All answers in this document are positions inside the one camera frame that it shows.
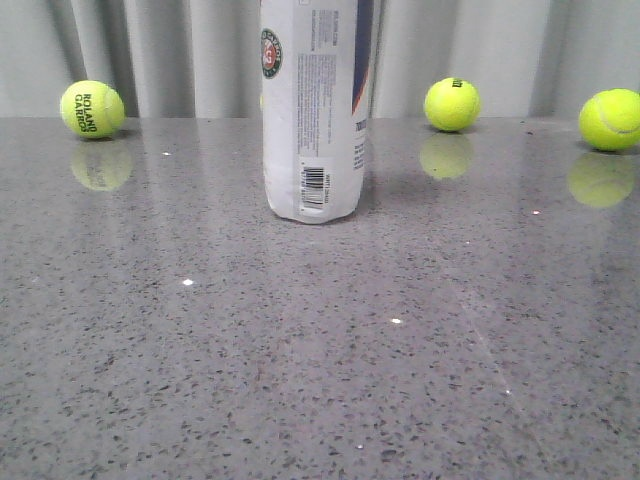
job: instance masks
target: white cylindrical container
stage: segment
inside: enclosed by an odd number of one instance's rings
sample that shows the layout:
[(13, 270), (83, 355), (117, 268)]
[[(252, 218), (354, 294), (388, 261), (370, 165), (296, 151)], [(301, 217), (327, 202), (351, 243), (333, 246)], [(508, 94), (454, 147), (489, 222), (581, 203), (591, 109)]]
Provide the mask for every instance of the white cylindrical container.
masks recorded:
[(373, 0), (262, 0), (264, 178), (279, 216), (354, 211), (364, 173)]

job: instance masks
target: glossy tabletop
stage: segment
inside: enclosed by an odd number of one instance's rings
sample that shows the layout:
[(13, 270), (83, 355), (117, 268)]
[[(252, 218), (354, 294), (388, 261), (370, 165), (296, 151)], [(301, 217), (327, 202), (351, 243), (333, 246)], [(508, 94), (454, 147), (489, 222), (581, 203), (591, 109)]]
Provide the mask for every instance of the glossy tabletop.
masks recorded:
[(257, 120), (0, 120), (0, 478), (640, 478), (639, 151), (374, 120), (354, 214)]

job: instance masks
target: white curtain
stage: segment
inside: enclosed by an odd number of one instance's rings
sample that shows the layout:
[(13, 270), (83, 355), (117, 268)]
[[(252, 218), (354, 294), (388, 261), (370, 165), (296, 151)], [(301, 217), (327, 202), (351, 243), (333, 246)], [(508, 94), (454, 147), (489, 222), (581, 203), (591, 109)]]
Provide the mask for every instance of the white curtain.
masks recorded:
[[(446, 76), (483, 116), (574, 117), (640, 88), (640, 0), (375, 0), (371, 114), (422, 114)], [(0, 0), (0, 116), (56, 116), (102, 80), (129, 116), (259, 115), (258, 0)]]

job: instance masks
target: yellow tennis ball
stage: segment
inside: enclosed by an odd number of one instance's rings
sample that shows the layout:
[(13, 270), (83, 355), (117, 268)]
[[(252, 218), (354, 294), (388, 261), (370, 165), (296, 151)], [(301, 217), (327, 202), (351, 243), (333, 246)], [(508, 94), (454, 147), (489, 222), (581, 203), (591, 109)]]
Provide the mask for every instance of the yellow tennis ball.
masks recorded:
[(81, 137), (109, 137), (124, 121), (124, 104), (109, 85), (82, 80), (62, 95), (60, 116), (67, 127)]
[(576, 201), (593, 208), (609, 208), (627, 198), (635, 184), (629, 157), (589, 152), (567, 174), (567, 187)]
[(598, 150), (624, 150), (640, 140), (640, 95), (625, 88), (597, 93), (578, 118), (582, 137)]
[(445, 132), (471, 125), (480, 108), (476, 87), (460, 78), (445, 78), (433, 84), (424, 99), (425, 115), (434, 127)]
[(133, 159), (122, 142), (79, 142), (71, 158), (71, 171), (88, 189), (110, 192), (129, 179)]
[(464, 135), (436, 133), (420, 149), (420, 164), (436, 180), (463, 175), (471, 165), (473, 146)]

